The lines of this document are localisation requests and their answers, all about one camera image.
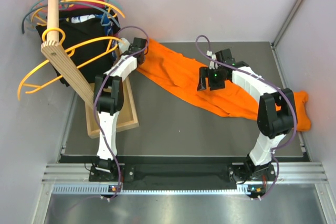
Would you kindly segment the orange trousers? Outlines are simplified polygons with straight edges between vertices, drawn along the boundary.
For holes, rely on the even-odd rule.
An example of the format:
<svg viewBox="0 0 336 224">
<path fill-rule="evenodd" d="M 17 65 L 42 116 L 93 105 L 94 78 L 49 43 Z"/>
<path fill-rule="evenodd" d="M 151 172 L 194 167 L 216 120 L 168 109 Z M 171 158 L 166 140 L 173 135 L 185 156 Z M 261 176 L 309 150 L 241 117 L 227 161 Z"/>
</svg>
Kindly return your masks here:
<svg viewBox="0 0 336 224">
<path fill-rule="evenodd" d="M 198 91 L 203 64 L 151 39 L 145 62 L 138 67 L 144 76 L 181 100 L 221 117 L 257 120 L 258 103 L 243 88 L 225 81 L 225 88 Z"/>
</svg>

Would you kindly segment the yellow hanger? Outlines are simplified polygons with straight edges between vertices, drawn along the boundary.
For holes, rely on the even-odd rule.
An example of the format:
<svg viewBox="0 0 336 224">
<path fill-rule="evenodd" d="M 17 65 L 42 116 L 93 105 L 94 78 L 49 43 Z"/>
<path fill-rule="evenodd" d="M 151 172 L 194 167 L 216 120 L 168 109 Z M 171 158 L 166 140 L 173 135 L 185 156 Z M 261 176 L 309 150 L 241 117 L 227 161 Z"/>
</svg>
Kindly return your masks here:
<svg viewBox="0 0 336 224">
<path fill-rule="evenodd" d="M 117 46 L 112 46 L 112 41 L 116 40 L 118 42 Z M 76 65 L 77 69 L 81 69 L 95 61 L 99 61 L 103 57 L 109 57 L 111 52 L 116 51 L 120 45 L 125 46 L 127 43 L 125 40 L 119 39 L 113 36 L 103 36 L 93 38 L 81 43 L 78 43 L 74 46 L 71 46 L 65 49 L 65 53 L 71 59 L 71 61 Z M 29 84 L 27 80 L 39 69 L 44 67 L 45 65 L 49 64 L 50 61 L 46 59 L 35 68 L 33 68 L 20 82 L 18 89 L 17 89 L 17 98 L 18 100 L 21 99 L 21 92 L 23 87 L 30 87 L 32 90 L 27 91 L 26 94 L 33 94 L 48 85 L 60 80 L 64 79 L 63 75 L 58 74 L 58 76 L 42 85 L 37 84 Z"/>
<path fill-rule="evenodd" d="M 79 4 L 82 6 L 89 6 L 104 12 L 106 15 L 110 16 L 111 19 L 115 19 L 117 15 L 125 18 L 124 13 L 121 10 L 121 5 L 119 5 L 114 0 L 38 0 L 32 7 L 31 10 L 26 14 L 23 21 L 34 22 L 34 18 L 37 18 L 42 22 L 43 25 L 47 25 L 47 21 L 38 16 L 44 8 L 47 8 L 49 12 L 59 12 L 59 7 L 62 6 L 68 9 L 71 5 Z"/>
</svg>

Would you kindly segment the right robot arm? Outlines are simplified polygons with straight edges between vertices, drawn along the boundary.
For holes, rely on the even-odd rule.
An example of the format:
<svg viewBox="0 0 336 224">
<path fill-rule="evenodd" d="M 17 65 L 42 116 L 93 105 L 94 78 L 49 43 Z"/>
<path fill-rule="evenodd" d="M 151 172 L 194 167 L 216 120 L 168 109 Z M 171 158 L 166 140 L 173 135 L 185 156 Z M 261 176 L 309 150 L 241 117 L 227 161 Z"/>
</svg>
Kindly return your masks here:
<svg viewBox="0 0 336 224">
<path fill-rule="evenodd" d="M 293 92 L 265 81 L 243 61 L 235 61 L 229 49 L 206 53 L 209 66 L 199 69 L 197 89 L 219 90 L 225 81 L 243 88 L 258 103 L 259 135 L 254 148 L 247 155 L 243 167 L 232 172 L 241 181 L 256 180 L 270 169 L 272 155 L 279 143 L 297 125 Z"/>
</svg>

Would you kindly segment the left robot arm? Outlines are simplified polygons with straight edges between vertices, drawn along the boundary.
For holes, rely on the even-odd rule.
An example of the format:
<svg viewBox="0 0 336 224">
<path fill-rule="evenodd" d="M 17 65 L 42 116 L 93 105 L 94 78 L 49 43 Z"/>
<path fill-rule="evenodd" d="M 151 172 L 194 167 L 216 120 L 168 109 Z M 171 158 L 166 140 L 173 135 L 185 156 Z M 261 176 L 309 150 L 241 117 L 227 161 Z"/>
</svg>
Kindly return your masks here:
<svg viewBox="0 0 336 224">
<path fill-rule="evenodd" d="M 123 82 L 128 75 L 145 61 L 145 50 L 148 41 L 134 38 L 129 43 L 122 38 L 120 58 L 104 74 L 95 77 L 94 107 L 95 121 L 99 133 L 97 160 L 90 169 L 91 181 L 117 181 L 121 178 L 119 164 L 116 159 L 117 120 L 124 105 Z"/>
</svg>

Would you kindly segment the teal hanger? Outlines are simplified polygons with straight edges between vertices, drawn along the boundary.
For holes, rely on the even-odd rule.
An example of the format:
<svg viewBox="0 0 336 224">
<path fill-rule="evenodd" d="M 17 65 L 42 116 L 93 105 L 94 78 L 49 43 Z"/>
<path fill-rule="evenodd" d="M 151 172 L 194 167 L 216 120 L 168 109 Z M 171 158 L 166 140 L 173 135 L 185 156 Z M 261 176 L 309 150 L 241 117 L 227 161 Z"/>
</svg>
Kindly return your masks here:
<svg viewBox="0 0 336 224">
<path fill-rule="evenodd" d="M 41 5 L 40 3 L 43 2 L 43 1 L 47 1 L 47 0 L 38 0 L 35 5 L 33 5 L 30 9 L 30 11 L 24 16 L 23 20 L 22 20 L 22 23 L 21 23 L 21 31 L 22 31 L 22 34 L 25 33 L 25 21 L 29 18 L 29 23 L 33 24 L 33 21 L 30 16 L 31 13 L 35 13 L 35 12 L 39 12 L 41 9 L 44 9 L 44 8 L 48 8 L 48 4 L 45 4 L 45 5 Z M 107 2 L 105 2 L 106 6 L 109 6 L 111 7 L 112 9 L 114 9 L 117 13 L 119 13 L 123 18 L 125 18 L 125 15 L 124 13 L 121 11 L 121 5 L 115 1 L 115 0 L 107 0 Z"/>
</svg>

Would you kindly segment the blue hanging garment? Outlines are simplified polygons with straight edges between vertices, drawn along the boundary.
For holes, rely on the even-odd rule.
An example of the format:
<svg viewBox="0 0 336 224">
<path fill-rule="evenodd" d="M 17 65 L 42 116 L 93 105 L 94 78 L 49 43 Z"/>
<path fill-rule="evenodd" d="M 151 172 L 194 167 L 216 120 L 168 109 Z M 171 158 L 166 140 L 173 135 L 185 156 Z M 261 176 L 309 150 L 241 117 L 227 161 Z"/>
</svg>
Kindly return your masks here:
<svg viewBox="0 0 336 224">
<path fill-rule="evenodd" d="M 120 27 L 117 26 L 117 24 L 107 17 L 105 14 L 95 14 L 95 18 L 100 19 L 100 24 L 104 29 L 104 32 L 106 36 L 114 36 L 117 34 L 120 30 Z M 118 42 L 116 40 L 112 41 L 112 46 L 117 46 Z M 110 59 L 112 63 L 114 63 L 117 59 L 117 53 L 115 51 L 111 52 Z"/>
</svg>

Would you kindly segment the black hanging garment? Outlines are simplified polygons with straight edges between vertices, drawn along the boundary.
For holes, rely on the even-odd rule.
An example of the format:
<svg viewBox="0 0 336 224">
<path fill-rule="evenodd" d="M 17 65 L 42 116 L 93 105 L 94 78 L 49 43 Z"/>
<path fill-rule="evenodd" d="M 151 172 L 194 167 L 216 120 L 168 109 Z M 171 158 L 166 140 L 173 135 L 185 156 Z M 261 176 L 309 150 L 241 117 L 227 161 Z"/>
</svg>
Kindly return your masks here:
<svg viewBox="0 0 336 224">
<path fill-rule="evenodd" d="M 98 37 L 113 36 L 120 30 L 120 27 L 112 19 L 104 16 L 102 11 L 95 8 L 60 11 L 59 28 L 66 35 L 62 43 L 65 49 Z M 104 53 L 108 43 L 109 41 L 105 39 L 80 46 L 75 49 L 75 53 L 71 59 L 78 66 Z M 109 70 L 115 60 L 116 55 L 111 52 L 81 67 L 79 70 L 88 83 L 94 83 L 95 76 Z"/>
</svg>

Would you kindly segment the pink hanging garment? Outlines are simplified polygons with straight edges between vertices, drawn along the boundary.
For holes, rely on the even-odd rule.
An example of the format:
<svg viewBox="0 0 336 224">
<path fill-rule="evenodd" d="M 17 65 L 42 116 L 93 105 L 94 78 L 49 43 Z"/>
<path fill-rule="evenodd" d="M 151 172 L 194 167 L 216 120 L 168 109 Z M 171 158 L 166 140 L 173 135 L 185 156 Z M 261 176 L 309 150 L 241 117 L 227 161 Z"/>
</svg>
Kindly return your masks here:
<svg viewBox="0 0 336 224">
<path fill-rule="evenodd" d="M 103 0 L 61 0 L 59 2 L 59 7 L 68 11 L 88 9 L 93 8 L 94 6 L 104 8 L 105 5 Z"/>
</svg>

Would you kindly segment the wooden rack base tray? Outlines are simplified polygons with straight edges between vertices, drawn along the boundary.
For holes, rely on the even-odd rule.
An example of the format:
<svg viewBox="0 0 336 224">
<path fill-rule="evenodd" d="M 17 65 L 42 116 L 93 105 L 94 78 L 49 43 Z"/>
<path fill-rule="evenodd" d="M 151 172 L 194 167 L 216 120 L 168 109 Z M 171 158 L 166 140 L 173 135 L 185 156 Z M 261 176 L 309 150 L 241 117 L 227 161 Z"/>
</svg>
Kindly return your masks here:
<svg viewBox="0 0 336 224">
<path fill-rule="evenodd" d="M 124 104 L 117 120 L 117 132 L 130 130 L 139 126 L 133 93 L 129 77 L 123 82 Z M 93 109 L 85 104 L 86 125 L 88 136 L 92 139 L 99 137 L 99 128 L 94 120 Z"/>
</svg>

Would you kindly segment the wooden rack pole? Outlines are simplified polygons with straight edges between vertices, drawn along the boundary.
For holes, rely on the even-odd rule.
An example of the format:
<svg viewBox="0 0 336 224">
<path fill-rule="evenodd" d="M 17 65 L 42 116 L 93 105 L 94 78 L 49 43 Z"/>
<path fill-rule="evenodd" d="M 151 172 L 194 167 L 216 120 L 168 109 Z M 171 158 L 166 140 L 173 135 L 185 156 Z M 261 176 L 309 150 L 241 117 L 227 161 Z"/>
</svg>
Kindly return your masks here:
<svg viewBox="0 0 336 224">
<path fill-rule="evenodd" d="M 65 53 L 59 37 L 59 12 L 49 12 L 47 9 L 46 38 L 41 45 L 41 52 L 53 67 L 63 75 L 64 79 L 83 99 L 86 105 L 93 108 L 93 91 L 79 69 Z"/>
</svg>

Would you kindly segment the corner aluminium profile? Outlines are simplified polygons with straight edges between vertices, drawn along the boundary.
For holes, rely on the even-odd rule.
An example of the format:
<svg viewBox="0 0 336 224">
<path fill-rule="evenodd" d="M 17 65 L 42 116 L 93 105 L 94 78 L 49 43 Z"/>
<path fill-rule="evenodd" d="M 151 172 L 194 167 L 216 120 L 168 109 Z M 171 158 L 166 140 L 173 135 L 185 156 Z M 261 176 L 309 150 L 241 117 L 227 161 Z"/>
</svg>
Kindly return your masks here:
<svg viewBox="0 0 336 224">
<path fill-rule="evenodd" d="M 285 21 L 281 25 L 278 33 L 276 34 L 273 42 L 271 43 L 272 49 L 275 49 L 278 44 L 280 43 L 282 37 L 284 36 L 285 32 L 287 31 L 288 27 L 290 26 L 291 22 L 295 18 L 297 12 L 299 11 L 301 5 L 304 3 L 305 0 L 295 0 L 290 12 L 288 13 Z"/>
</svg>

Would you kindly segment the aluminium frame rail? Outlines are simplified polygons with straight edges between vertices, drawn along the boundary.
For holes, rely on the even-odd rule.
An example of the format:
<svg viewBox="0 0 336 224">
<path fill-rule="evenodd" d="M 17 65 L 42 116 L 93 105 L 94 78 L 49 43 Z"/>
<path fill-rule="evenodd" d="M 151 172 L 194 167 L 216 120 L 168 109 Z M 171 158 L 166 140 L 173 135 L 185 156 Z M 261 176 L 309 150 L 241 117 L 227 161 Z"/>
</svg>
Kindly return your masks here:
<svg viewBox="0 0 336 224">
<path fill-rule="evenodd" d="M 106 217 L 112 222 L 225 218 L 231 222 L 335 223 L 335 203 L 319 162 L 281 162 L 267 175 L 238 176 L 237 160 L 121 159 L 120 178 L 103 178 L 89 163 L 46 166 L 33 223 L 51 218 L 56 194 L 78 195 L 55 213 L 64 222 Z"/>
</svg>

